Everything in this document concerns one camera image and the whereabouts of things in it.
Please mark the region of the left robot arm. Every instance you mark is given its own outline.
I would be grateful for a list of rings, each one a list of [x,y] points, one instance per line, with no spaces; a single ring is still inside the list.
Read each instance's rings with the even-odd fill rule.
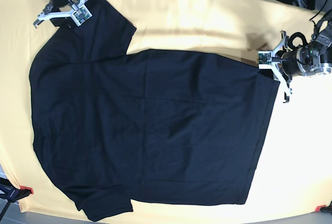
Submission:
[[[282,33],[281,47],[271,55],[275,79],[284,87],[284,103],[289,102],[294,77],[331,74],[331,10],[314,24],[311,39],[303,33]]]

